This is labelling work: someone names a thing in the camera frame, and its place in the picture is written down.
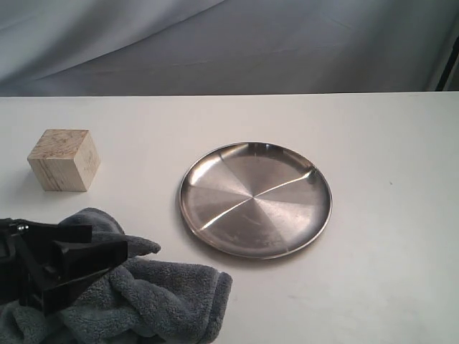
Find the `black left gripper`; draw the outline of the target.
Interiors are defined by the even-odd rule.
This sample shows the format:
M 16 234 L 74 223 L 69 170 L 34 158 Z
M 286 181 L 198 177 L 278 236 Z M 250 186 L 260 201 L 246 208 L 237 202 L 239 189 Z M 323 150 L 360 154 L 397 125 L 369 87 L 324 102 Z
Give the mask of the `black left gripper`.
M 43 266 L 41 292 L 33 285 L 17 240 L 30 247 L 51 245 L 50 261 Z M 128 258 L 125 240 L 91 242 L 91 225 L 47 224 L 25 219 L 1 219 L 1 305 L 19 301 L 42 308 L 45 315 L 69 307 L 94 282 Z

